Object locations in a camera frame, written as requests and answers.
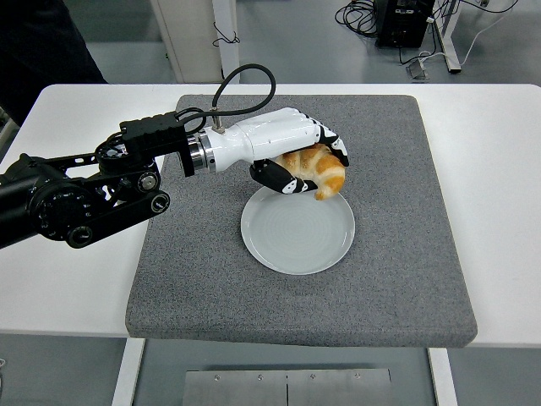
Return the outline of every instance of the table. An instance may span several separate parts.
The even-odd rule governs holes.
[[[437,0],[434,3],[433,12],[440,9],[445,2]],[[462,67],[458,62],[458,56],[456,55],[455,46],[451,36],[455,30],[456,23],[458,22],[458,16],[460,15],[462,8],[460,6],[460,0],[451,0],[446,7],[442,8],[441,13],[435,19],[435,26],[438,29],[438,36],[440,37],[441,51],[445,55],[445,62],[447,63],[447,70],[451,74],[458,74],[461,72]]]
[[[216,88],[51,86],[41,93],[0,173],[21,152],[91,152],[120,122],[171,111],[180,96],[213,94]],[[232,85],[226,94],[267,91],[267,85]],[[415,96],[478,322],[470,345],[541,347],[537,86],[279,85],[277,94]],[[91,173],[80,168],[76,174]],[[124,313],[145,228],[142,223],[82,250],[39,236],[0,250],[0,332],[127,337]]]

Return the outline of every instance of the robotic arm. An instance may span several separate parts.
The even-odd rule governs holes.
[[[216,94],[235,74],[250,68],[266,69],[245,65],[229,75]],[[271,93],[247,110],[263,107],[274,95],[274,78],[268,69],[266,73]],[[189,112],[194,114],[181,118]],[[163,213],[170,199],[160,190],[155,157],[168,153],[177,152],[186,177],[224,171],[236,161],[246,161],[254,180],[285,194],[316,186],[294,178],[269,158],[320,142],[348,165],[340,138],[293,108],[248,118],[228,129],[221,126],[220,116],[245,112],[219,112],[213,102],[210,112],[191,107],[120,123],[121,131],[94,153],[53,159],[22,154],[0,175],[0,249],[38,233],[82,248]],[[215,120],[212,127],[205,127],[208,116]],[[203,118],[201,125],[187,131],[185,124],[196,118]],[[93,164],[99,172],[89,178],[66,174],[71,167]]]

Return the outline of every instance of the gray floor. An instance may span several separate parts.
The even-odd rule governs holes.
[[[263,63],[279,83],[409,83],[397,50],[380,50],[334,22],[347,1],[238,0],[241,62]],[[98,66],[111,83],[173,83],[174,76],[150,5],[146,0],[66,0]],[[509,0],[491,0],[493,9]],[[429,83],[533,83],[541,85],[541,3],[521,0],[516,9],[483,33],[460,74],[448,74],[443,57],[426,61]],[[460,60],[476,33],[495,20],[463,5],[453,40]],[[432,51],[430,35],[421,49]],[[406,50],[404,58],[416,55]],[[244,75],[243,83],[259,78]],[[2,406],[108,404],[124,346],[122,339],[0,335]],[[188,368],[337,367],[384,365],[407,359],[399,349],[377,351],[288,349],[242,344],[159,342],[148,345],[137,404],[181,404]],[[456,392],[464,405],[539,405],[541,351],[467,348],[450,351]],[[422,355],[401,365],[402,385],[411,383],[418,403],[431,404],[429,376],[407,376],[422,368]],[[156,403],[158,395],[163,403]]]

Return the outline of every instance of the white cable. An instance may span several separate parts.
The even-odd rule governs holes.
[[[505,17],[507,17],[511,11],[513,9],[509,10],[509,13],[508,14],[504,14],[503,16],[501,16],[501,18],[497,19],[494,23],[492,23],[491,25],[489,25],[487,28],[481,30],[480,32],[477,33],[477,35],[473,38],[473,41],[472,41],[472,45],[470,46],[470,49],[467,50],[467,54],[466,54],[466,57],[464,58],[464,61],[462,63],[458,63],[460,66],[462,66],[464,63],[466,63],[467,61],[467,57],[470,55],[470,51],[472,51],[472,48],[473,48],[473,44],[475,43],[475,41],[477,40],[477,37],[479,35],[481,35],[482,33],[484,33],[486,30],[488,30],[489,28],[492,28],[494,27],[496,24],[498,24],[501,20],[503,20]]]
[[[428,53],[428,56],[425,57],[425,58],[423,58],[423,59],[421,59],[421,57],[423,56],[424,53]],[[420,61],[420,62],[424,62],[425,59],[430,58],[430,56],[434,56],[434,55],[430,55],[430,53],[431,53],[430,51],[421,51],[421,52],[419,53],[419,55],[418,55],[419,61]]]

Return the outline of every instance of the croissant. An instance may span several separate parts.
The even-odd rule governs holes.
[[[340,160],[332,155],[328,146],[314,144],[309,148],[280,155],[276,163],[287,169],[291,175],[311,180],[318,187],[316,200],[325,200],[336,195],[346,180],[346,169]]]

